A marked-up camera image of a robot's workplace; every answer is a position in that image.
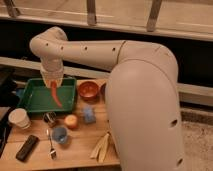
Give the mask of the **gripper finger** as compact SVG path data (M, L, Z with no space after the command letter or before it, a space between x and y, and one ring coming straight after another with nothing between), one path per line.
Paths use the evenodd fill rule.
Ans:
M60 87L60 86L62 85L62 82L63 82L63 78L62 78L62 79L57 79L57 80L56 80L57 88Z
M47 88L50 88L50 81L48 79L43 79L44 84Z

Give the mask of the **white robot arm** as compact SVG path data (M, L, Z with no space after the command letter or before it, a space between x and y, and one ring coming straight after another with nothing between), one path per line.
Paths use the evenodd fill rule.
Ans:
M110 72L105 103L122 171L186 171L178 65L157 43L70 41L59 27L33 37L46 84L63 78L70 61Z

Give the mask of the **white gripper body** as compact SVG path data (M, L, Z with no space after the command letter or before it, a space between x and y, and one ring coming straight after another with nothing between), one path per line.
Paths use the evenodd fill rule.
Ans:
M58 69L54 69L51 71L50 69L46 69L45 67L41 67L41 75L43 79L48 79L51 81L56 81L57 79L62 79L64 75L64 67L61 66Z

